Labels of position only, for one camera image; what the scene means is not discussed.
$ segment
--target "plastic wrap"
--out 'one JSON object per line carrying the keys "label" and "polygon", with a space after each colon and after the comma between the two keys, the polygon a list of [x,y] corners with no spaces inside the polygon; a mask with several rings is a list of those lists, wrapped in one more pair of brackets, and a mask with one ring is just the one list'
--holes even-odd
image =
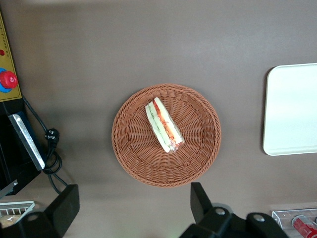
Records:
{"label": "plastic wrap", "polygon": [[159,98],[145,106],[152,130],[166,153],[177,151],[184,143],[184,137]]}

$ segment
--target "wicker basket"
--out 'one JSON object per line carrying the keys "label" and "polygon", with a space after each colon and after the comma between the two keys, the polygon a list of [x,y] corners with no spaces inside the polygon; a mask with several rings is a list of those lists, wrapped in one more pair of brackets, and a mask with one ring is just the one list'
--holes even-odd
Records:
{"label": "wicker basket", "polygon": [[[151,129],[145,105],[159,97],[185,138],[175,153],[165,153]],[[129,98],[115,117],[112,145],[122,167],[135,179],[176,187],[201,176],[214,162],[221,130],[211,104],[195,90],[176,84],[145,88]]]}

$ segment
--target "red emergency stop button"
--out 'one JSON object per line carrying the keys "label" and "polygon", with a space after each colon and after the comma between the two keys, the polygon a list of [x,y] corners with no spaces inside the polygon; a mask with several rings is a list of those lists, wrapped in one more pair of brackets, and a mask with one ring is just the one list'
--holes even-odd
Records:
{"label": "red emergency stop button", "polygon": [[0,84],[6,89],[15,88],[18,85],[18,79],[13,72],[3,71],[0,73]]}

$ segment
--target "black power cable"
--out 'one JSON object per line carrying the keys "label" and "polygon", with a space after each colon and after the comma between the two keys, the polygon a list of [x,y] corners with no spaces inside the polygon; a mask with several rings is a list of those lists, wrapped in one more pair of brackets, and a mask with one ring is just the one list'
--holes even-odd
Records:
{"label": "black power cable", "polygon": [[[62,180],[58,175],[57,172],[60,170],[62,166],[62,160],[59,154],[55,151],[57,147],[57,143],[59,141],[59,131],[52,128],[47,129],[42,119],[39,117],[39,115],[35,112],[35,110],[32,108],[28,100],[23,96],[23,101],[25,105],[29,108],[30,112],[34,115],[36,120],[40,123],[42,126],[44,132],[45,132],[45,139],[48,141],[48,151],[46,153],[46,162],[45,162],[45,168],[43,169],[43,172],[49,177],[49,181],[53,187],[53,189],[58,193],[61,194],[61,192],[56,187],[53,178],[55,177],[58,181],[60,181],[63,185],[67,186],[68,184]],[[48,162],[53,159],[52,164],[48,165]]]}

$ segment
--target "white plastic tray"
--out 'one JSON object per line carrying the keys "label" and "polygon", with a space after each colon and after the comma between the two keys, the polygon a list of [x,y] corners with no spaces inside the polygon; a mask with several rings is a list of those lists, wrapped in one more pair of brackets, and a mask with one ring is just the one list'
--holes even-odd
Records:
{"label": "white plastic tray", "polygon": [[263,149],[273,156],[317,152],[317,63],[268,74]]}

